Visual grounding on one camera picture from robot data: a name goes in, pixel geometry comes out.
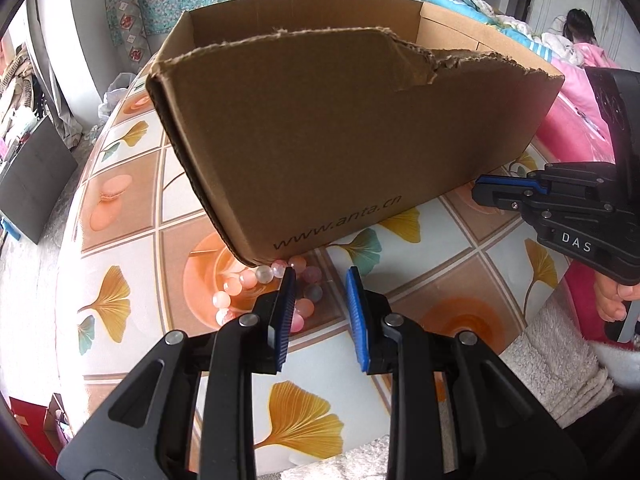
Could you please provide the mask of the person's right hand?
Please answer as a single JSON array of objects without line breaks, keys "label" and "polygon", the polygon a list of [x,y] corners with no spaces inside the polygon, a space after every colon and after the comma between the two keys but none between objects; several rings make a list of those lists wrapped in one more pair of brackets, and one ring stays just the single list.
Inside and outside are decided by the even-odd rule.
[{"label": "person's right hand", "polygon": [[636,301],[640,298],[640,285],[618,284],[607,276],[597,273],[594,280],[596,308],[605,322],[623,321],[627,316],[625,301]]}]

